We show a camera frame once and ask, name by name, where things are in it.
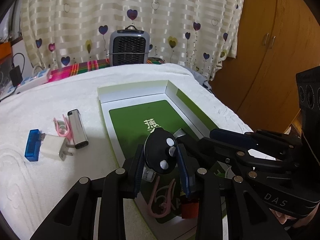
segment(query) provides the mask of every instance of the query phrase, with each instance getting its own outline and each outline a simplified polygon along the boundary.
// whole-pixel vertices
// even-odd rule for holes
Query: pink clip
[[[155,184],[153,186],[152,194],[150,196],[149,203],[148,203],[148,212],[154,218],[163,218],[166,215],[170,214],[170,212],[171,212],[171,190],[172,190],[172,185],[174,184],[175,179],[171,180],[171,182],[169,184],[168,191],[167,191],[166,200],[165,200],[164,203],[162,203],[160,205],[160,207],[162,209],[165,209],[165,211],[162,214],[155,214],[151,209],[151,205],[152,205],[153,201],[156,202],[155,196],[156,196],[157,191],[159,191],[159,190],[157,190],[158,184],[159,184],[159,180],[160,180],[160,176],[158,176],[157,179],[156,179],[156,182],[155,182]]]
[[[67,118],[64,116],[64,114],[62,116],[63,116],[63,120],[65,122],[65,127],[66,127],[65,129],[59,127],[59,123],[56,118],[53,119],[57,134],[61,137],[67,137],[68,140],[71,141],[72,135],[71,135],[70,128],[69,128],[69,122],[68,122]]]

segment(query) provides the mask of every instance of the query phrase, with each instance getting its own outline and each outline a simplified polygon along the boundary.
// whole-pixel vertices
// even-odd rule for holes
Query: wardrobe door
[[[268,48],[276,0],[244,0],[236,58],[222,62],[210,85],[217,98],[236,112],[252,86]]]
[[[284,132],[299,111],[295,75],[320,64],[320,26],[303,0],[277,0],[268,51],[237,114],[253,130]]]

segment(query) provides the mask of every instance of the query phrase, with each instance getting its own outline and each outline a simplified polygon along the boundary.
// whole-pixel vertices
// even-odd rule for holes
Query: curtain
[[[244,0],[22,0],[21,30],[33,66],[61,68],[108,57],[112,32],[150,34],[149,57],[213,79],[236,56]]]

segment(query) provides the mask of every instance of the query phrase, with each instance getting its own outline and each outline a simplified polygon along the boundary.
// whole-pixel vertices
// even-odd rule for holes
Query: silver lighter
[[[73,143],[76,149],[80,149],[89,144],[87,136],[81,122],[81,117],[78,109],[68,112],[70,129],[72,133]]]

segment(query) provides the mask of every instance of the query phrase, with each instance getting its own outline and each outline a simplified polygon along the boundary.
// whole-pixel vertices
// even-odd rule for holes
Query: gray heater
[[[110,66],[147,63],[149,42],[149,33],[138,30],[133,25],[113,32],[109,46]]]

